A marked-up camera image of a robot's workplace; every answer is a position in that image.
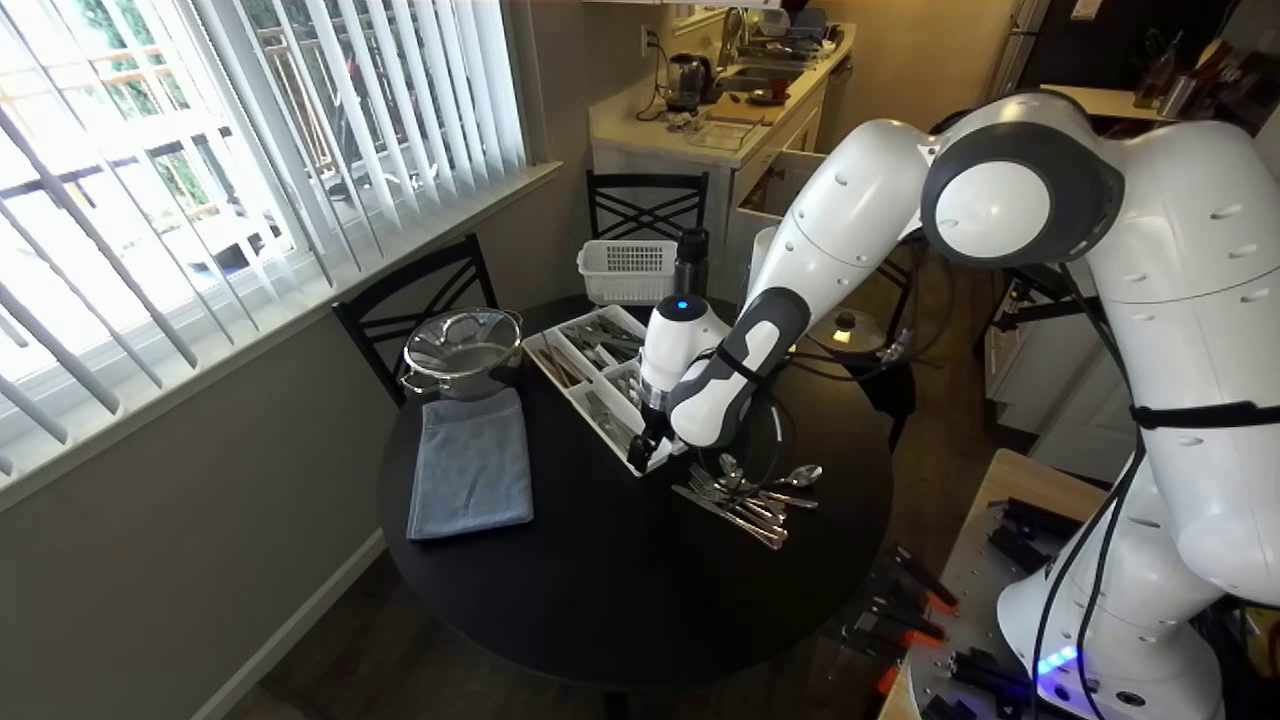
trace dish rack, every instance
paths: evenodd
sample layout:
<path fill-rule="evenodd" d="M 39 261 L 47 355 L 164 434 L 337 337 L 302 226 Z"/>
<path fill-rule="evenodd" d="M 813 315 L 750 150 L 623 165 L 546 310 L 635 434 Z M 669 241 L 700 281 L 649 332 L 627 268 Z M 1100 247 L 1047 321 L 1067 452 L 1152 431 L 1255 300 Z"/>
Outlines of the dish rack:
<path fill-rule="evenodd" d="M 591 309 L 537 337 L 524 337 L 524 355 L 558 383 L 558 391 L 591 425 L 607 452 L 627 465 L 639 420 L 639 342 L 643 323 L 621 305 Z"/>

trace plastic bowl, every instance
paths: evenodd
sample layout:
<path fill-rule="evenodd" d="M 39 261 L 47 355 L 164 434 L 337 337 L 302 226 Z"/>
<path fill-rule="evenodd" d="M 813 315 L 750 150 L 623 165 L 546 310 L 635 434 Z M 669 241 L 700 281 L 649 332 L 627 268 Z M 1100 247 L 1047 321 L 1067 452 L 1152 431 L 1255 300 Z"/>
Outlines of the plastic bowl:
<path fill-rule="evenodd" d="M 521 361 L 521 323 L 510 310 L 476 309 L 427 315 L 405 342 L 400 388 L 410 394 L 492 394 L 499 373 Z"/>

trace window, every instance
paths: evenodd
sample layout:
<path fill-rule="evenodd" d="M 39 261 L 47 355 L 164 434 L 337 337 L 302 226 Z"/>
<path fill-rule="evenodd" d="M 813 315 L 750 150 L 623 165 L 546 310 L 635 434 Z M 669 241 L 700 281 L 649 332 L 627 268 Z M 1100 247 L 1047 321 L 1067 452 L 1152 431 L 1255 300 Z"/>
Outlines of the window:
<path fill-rule="evenodd" d="M 0 489 L 527 183 L 499 0 L 0 0 Z"/>

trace black chair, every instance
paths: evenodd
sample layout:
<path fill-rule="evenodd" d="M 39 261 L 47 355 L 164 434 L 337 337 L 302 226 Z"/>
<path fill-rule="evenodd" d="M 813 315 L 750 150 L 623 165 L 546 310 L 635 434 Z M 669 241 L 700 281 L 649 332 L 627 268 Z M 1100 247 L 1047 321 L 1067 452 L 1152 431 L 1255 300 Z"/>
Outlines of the black chair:
<path fill-rule="evenodd" d="M 705 290 L 709 174 L 589 173 L 591 241 L 678 241 L 682 290 Z"/>
<path fill-rule="evenodd" d="M 495 309 L 495 290 L 476 237 L 459 237 L 379 276 L 359 294 L 345 300 L 337 309 L 337 321 L 345 323 L 376 380 L 389 388 L 389 394 L 405 404 L 400 346 L 410 332 L 437 310 L 463 309 L 463 300 L 474 309 Z"/>

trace floor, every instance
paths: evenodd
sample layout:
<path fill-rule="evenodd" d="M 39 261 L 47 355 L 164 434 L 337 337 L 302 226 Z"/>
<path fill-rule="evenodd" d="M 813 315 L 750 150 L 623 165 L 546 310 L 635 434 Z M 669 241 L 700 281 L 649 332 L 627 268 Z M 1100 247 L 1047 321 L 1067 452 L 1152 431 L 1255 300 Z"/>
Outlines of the floor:
<path fill-rule="evenodd" d="M 896 442 L 891 538 L 940 566 L 993 454 L 981 391 L 981 332 L 999 294 L 993 270 L 919 261 L 903 310 L 911 328 L 915 412 Z M 866 284 L 855 309 L 885 310 L 890 284 Z M 666 720 L 861 720 L 866 671 L 823 635 L 716 686 L 632 700 Z M 595 692 L 521 671 L 441 629 L 389 559 L 296 644 L 234 711 L 236 720 L 595 720 Z"/>

